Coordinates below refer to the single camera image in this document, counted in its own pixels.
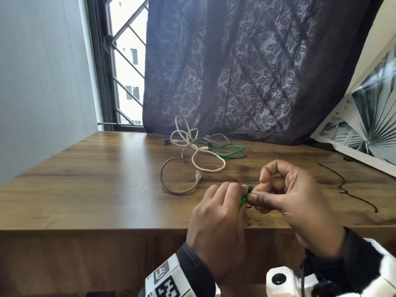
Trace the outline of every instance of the fingernail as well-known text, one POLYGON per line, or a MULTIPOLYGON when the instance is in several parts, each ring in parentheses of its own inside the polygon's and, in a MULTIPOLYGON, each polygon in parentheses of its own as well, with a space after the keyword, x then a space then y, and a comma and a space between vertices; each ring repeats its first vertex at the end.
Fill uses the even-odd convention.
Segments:
POLYGON ((253 193, 250 193, 250 194, 247 195, 247 199, 248 199, 250 202, 255 202, 255 201, 257 200, 257 195, 256 195, 256 194, 253 194, 253 193))

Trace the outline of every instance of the right hand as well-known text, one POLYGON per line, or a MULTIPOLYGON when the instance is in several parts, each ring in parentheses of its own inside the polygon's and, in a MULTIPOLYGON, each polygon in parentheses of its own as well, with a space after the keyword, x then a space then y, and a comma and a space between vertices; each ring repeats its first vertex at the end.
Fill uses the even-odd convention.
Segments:
POLYGON ((274 160, 261 169, 260 184, 247 199, 263 214, 279 210, 296 232, 300 244, 316 256, 342 255, 345 229, 307 171, 274 160))

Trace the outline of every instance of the left hand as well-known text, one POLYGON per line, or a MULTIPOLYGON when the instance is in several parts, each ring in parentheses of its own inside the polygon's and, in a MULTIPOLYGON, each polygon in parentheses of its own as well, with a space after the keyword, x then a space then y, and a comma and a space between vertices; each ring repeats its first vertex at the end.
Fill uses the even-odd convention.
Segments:
POLYGON ((215 279, 235 265, 243 250, 246 204, 239 208, 239 203, 247 191, 237 183, 212 185, 191 213, 186 242, 215 279))

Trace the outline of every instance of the sleeve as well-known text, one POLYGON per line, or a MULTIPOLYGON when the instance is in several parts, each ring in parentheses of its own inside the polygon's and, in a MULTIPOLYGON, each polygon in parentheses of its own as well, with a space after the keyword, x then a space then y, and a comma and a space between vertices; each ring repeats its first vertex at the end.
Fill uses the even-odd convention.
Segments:
POLYGON ((375 240, 364 239, 348 228, 346 232, 340 259, 323 260, 306 251, 304 276, 313 273, 318 280, 312 296, 329 292, 331 296, 394 297, 396 259, 375 240))
POLYGON ((138 297, 215 297, 215 280, 195 251, 184 243, 150 274, 138 297))

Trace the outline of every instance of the gray cable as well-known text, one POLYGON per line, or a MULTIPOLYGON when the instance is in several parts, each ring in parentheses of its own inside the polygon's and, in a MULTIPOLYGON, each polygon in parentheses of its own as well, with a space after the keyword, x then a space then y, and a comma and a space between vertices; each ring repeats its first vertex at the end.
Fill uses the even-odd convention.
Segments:
POLYGON ((197 187, 198 182, 199 182, 199 180, 200 180, 201 177, 202 177, 202 174, 201 174, 200 171, 195 171, 195 184, 194 184, 190 189, 184 190, 184 191, 180 191, 180 192, 171 190, 170 188, 168 188, 168 187, 166 186, 164 180, 162 179, 162 171, 164 170, 164 167, 165 167, 165 165, 166 165, 168 162, 170 162, 170 161, 172 161, 172 160, 176 160, 176 159, 181 159, 181 160, 183 160, 184 162, 188 162, 188 160, 185 159, 185 158, 183 158, 183 157, 172 157, 172 158, 168 159, 168 160, 167 160, 166 162, 164 162, 164 163, 162 164, 162 166, 161 166, 161 169, 160 169, 160 181, 161 181, 162 186, 163 186, 169 193, 172 193, 172 194, 175 194, 175 195, 185 195, 185 194, 191 192, 192 190, 194 190, 194 189, 197 187))

